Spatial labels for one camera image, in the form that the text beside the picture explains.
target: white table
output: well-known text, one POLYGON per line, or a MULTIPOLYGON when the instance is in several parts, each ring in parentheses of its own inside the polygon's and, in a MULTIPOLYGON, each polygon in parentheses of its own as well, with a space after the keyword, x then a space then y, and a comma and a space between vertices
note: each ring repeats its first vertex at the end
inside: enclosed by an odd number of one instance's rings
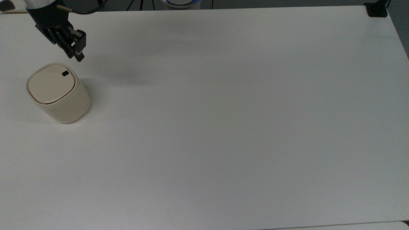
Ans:
POLYGON ((408 229, 409 229, 408 225, 404 224, 403 222, 387 222, 297 228, 296 230, 408 230, 408 229))
POLYGON ((250 230, 409 219, 409 61, 365 7, 71 15, 69 60, 0 16, 0 223, 250 230), (69 65, 92 105, 58 124, 29 75, 69 65))

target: black clamp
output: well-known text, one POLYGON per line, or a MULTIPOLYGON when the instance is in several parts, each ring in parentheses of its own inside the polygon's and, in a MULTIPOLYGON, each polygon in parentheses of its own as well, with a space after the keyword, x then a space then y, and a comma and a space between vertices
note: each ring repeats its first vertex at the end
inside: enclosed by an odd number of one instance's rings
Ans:
POLYGON ((388 11, 386 10, 386 3, 388 0, 379 0, 375 3, 365 3, 366 11, 369 17, 386 18, 388 11))
POLYGON ((86 46, 84 31, 74 30, 68 21, 68 12, 59 10, 57 5, 64 5, 63 0, 56 0, 52 4, 39 8, 27 9, 36 22, 36 28, 52 44, 61 47, 69 58, 75 57, 77 61, 84 59, 82 50, 86 46))

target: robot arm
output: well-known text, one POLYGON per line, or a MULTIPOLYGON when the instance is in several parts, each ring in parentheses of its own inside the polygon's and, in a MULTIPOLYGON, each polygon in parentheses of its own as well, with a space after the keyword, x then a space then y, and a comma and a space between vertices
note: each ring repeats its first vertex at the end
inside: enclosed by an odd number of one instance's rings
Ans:
POLYGON ((74 30, 68 21, 68 12, 60 9, 64 6, 63 0, 0 0, 0 11, 21 9, 17 7, 24 3, 36 28, 52 44, 62 48, 69 58, 74 56, 77 61, 84 58, 82 50, 86 45, 86 34, 79 29, 74 30))

